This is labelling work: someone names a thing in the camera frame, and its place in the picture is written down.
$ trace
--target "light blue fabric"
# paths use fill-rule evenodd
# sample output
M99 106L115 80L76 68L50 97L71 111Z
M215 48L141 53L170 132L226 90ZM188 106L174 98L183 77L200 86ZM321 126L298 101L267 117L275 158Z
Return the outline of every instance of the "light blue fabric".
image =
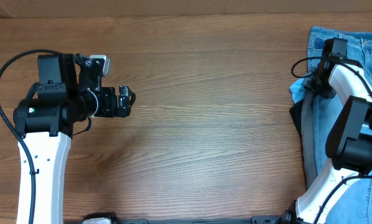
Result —
M348 58L358 60L364 66L365 77L372 86L372 33L341 32L322 27L313 27L310 32L307 56L321 56L324 41L333 37L348 40ZM317 66L319 61L308 61L308 68ZM302 86L302 79L297 80L290 87L290 91L294 102L303 99L305 90ZM327 159L325 155L327 136L342 110L342 104L338 96L333 99L316 96L312 106L316 167L312 166L311 169L316 169L317 173L320 173ZM372 224L372 179L359 180L353 184L332 208L327 216L326 223Z

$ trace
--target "blue denim jeans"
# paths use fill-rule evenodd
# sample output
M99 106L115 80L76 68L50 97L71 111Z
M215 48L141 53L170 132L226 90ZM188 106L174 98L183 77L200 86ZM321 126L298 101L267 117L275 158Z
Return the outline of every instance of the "blue denim jeans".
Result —
M341 32L337 30L313 27L310 31L307 56L321 56L324 41L338 37L348 40L348 58L358 60L365 70L365 77L372 86L372 33ZM308 68L317 66L320 60L308 61ZM291 87L292 99L297 102L304 98L305 90L302 80L297 80ZM313 146L315 165L304 164L307 169L315 169L320 173L325 164L325 143L327 136L342 110L338 96L326 99L316 96L312 100ZM327 216L328 224L368 223L372 224L372 179L359 180L353 184Z

